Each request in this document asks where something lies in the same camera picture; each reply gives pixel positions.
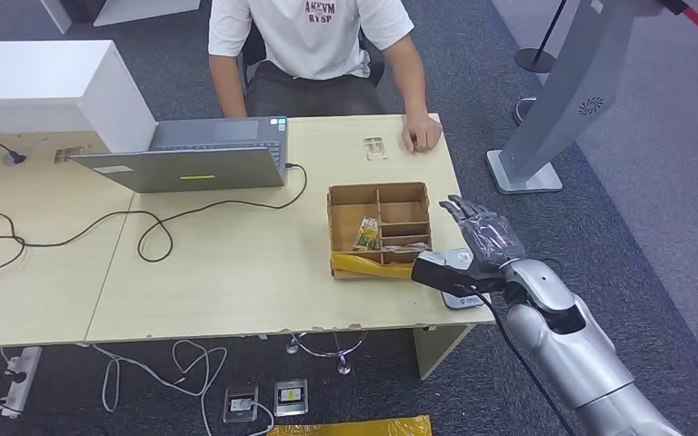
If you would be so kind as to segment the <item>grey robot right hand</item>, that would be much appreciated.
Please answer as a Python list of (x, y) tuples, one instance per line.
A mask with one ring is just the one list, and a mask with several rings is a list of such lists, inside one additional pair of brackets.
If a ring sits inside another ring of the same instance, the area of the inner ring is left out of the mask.
[(478, 271), (494, 273), (527, 257), (523, 243), (503, 215), (455, 194), (438, 204), (457, 223)]

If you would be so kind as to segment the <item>person's left hand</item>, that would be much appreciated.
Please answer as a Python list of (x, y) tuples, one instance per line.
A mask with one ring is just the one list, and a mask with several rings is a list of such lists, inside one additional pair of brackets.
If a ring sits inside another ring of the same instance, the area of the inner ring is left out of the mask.
[(442, 125), (426, 112), (405, 115), (402, 139), (408, 153), (426, 153), (433, 150), (442, 133)]

